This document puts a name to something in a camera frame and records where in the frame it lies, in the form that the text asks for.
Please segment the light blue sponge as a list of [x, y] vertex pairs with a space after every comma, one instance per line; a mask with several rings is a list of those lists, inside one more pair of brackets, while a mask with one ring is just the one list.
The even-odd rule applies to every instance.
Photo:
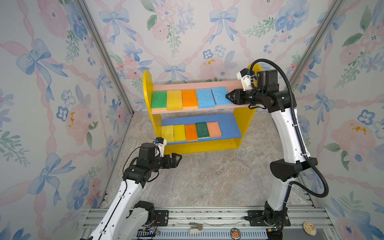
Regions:
[[216, 106], [211, 89], [196, 90], [199, 109], [210, 109]]
[[226, 98], [228, 90], [226, 87], [211, 88], [217, 106], [230, 106], [232, 102]]

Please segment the yellow scrub sponge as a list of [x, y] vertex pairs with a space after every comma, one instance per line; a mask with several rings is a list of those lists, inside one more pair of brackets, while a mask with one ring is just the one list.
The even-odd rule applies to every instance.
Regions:
[[174, 141], [185, 142], [186, 140], [185, 125], [174, 125]]

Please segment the porous yellow sponge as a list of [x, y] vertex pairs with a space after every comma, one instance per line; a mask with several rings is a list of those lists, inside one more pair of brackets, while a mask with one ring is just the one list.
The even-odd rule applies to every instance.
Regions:
[[161, 127], [161, 137], [166, 140], [168, 143], [174, 143], [175, 142], [175, 136], [174, 136], [174, 126], [162, 126]]

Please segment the orange scrub sponge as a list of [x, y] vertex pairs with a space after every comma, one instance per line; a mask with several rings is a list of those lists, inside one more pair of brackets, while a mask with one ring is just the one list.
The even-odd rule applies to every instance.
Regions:
[[194, 142], [199, 140], [195, 124], [185, 125], [185, 133], [187, 142]]

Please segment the pink orange sponge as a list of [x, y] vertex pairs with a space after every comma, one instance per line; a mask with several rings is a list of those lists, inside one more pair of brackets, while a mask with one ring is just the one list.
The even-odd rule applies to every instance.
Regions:
[[210, 138], [220, 138], [222, 136], [222, 132], [218, 122], [209, 122], [207, 123], [207, 127]]

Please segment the dark green scrub sponge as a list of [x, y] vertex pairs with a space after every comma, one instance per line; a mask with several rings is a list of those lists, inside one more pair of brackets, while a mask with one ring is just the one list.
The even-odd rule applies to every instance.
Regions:
[[198, 139], [208, 139], [210, 137], [208, 125], [206, 122], [198, 122], [195, 124]]

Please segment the pale yellow sponge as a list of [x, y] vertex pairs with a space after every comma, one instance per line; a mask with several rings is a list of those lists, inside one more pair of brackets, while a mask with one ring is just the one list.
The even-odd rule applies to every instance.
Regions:
[[198, 109], [199, 103], [196, 90], [182, 90], [183, 109]]

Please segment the bright green scrub sponge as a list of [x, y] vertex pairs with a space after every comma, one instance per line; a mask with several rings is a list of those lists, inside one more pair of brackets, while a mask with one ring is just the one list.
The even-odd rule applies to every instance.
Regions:
[[152, 96], [152, 109], [166, 110], [167, 96], [168, 96], [167, 91], [154, 91]]

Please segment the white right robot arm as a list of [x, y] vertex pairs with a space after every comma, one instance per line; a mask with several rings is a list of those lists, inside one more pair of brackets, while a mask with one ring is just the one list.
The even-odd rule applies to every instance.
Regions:
[[241, 81], [242, 88], [226, 94], [226, 99], [235, 105], [248, 105], [249, 109], [266, 109], [277, 127], [284, 153], [281, 160], [270, 163], [275, 180], [263, 214], [246, 219], [250, 222], [265, 222], [268, 226], [282, 226], [287, 220], [287, 202], [293, 182], [300, 172], [316, 165], [317, 160], [303, 152], [306, 147], [298, 135], [300, 129], [296, 100], [292, 91], [280, 90], [278, 71], [255, 73], [243, 69], [238, 72], [237, 78]]

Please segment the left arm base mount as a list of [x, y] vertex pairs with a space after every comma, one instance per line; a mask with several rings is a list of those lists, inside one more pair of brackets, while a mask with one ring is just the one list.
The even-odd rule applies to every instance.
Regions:
[[147, 213], [147, 217], [144, 218], [143, 227], [166, 227], [169, 222], [168, 210], [155, 210], [153, 203], [146, 201], [138, 201], [134, 205], [134, 210]]

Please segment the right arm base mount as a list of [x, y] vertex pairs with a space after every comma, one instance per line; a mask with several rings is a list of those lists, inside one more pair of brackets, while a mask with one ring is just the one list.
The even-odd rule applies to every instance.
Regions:
[[244, 220], [248, 221], [251, 227], [266, 227], [268, 232], [281, 232], [284, 227], [291, 226], [287, 209], [284, 211], [273, 211], [270, 209], [263, 211], [249, 210]]

